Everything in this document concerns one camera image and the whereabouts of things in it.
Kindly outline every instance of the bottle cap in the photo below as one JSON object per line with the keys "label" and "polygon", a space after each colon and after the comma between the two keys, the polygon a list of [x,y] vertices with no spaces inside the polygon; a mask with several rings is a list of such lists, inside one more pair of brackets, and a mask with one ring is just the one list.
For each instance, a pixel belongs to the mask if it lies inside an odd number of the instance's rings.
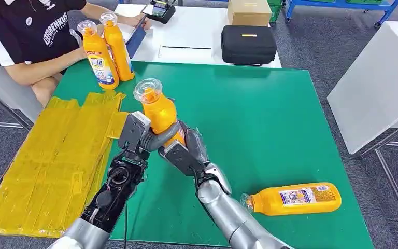
{"label": "bottle cap", "polygon": [[246,210],[249,211],[249,213],[254,211],[254,202],[252,201],[252,197],[250,195],[243,193],[240,197],[240,203]]}
{"label": "bottle cap", "polygon": [[136,100],[144,104],[155,102],[162,95],[162,84],[158,79],[143,79],[133,90]]}
{"label": "bottle cap", "polygon": [[82,35],[97,34],[97,25],[93,21],[82,21],[77,25],[77,29]]}
{"label": "bottle cap", "polygon": [[103,13],[100,16],[100,22],[107,27],[112,27],[117,25],[118,17],[112,12]]}

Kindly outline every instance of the green table mat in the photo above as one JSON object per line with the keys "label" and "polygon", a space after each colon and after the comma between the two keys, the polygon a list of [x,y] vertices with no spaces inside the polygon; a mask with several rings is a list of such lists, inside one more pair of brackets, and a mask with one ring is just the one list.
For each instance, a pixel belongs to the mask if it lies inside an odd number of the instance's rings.
{"label": "green table mat", "polygon": [[[176,99],[178,116],[198,127],[213,162],[225,172],[233,196],[267,187],[331,182],[343,203],[331,213],[254,217],[295,248],[373,248],[308,71],[220,65],[133,62],[136,77],[116,89],[121,109],[141,110],[136,83],[158,78]],[[70,67],[54,95],[83,103],[101,92],[89,63]],[[116,144],[110,153],[118,152]],[[194,195],[193,179],[157,153],[147,180],[128,203],[130,240],[227,246]],[[124,215],[111,238],[124,238]]]}

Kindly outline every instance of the black t-shirt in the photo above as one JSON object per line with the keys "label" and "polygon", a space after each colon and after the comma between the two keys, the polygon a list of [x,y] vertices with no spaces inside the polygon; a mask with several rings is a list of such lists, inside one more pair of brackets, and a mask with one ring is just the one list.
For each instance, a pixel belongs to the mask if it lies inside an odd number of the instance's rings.
{"label": "black t-shirt", "polygon": [[79,47],[69,10],[86,0],[0,0],[0,66],[36,63]]}

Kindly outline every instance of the orange plastic bottle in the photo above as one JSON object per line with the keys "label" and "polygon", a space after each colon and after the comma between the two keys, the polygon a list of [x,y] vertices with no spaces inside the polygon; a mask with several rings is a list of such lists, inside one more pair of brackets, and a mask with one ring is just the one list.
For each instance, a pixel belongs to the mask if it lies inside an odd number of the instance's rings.
{"label": "orange plastic bottle", "polygon": [[[178,121],[175,104],[162,94],[162,84],[158,79],[140,81],[133,91],[133,96],[143,104],[144,115],[152,121],[150,126],[155,134],[167,130]],[[185,145],[182,129],[179,129],[176,135],[164,144],[164,147],[175,140]]]}
{"label": "orange plastic bottle", "polygon": [[104,13],[100,16],[100,22],[104,25],[104,39],[110,46],[113,61],[117,66],[120,80],[126,81],[135,77],[132,63],[127,53],[123,34],[117,25],[117,15],[112,12]]}
{"label": "orange plastic bottle", "polygon": [[241,202],[250,211],[266,215],[324,213],[338,209],[341,196],[331,183],[308,183],[243,194]]}
{"label": "orange plastic bottle", "polygon": [[104,89],[115,89],[119,84],[118,73],[110,58],[106,42],[98,35],[93,21],[82,21],[77,25],[83,35],[83,48],[86,51],[98,84]]}

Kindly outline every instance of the yellow plastic bag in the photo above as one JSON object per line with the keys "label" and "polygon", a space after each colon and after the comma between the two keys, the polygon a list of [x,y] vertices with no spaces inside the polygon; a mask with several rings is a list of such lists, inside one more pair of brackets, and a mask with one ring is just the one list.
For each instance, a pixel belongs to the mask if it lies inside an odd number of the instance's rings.
{"label": "yellow plastic bag", "polygon": [[0,185],[0,234],[64,233],[100,187],[110,127],[122,127],[111,121],[121,121],[113,117],[123,98],[90,93],[82,107],[76,100],[50,100]]}

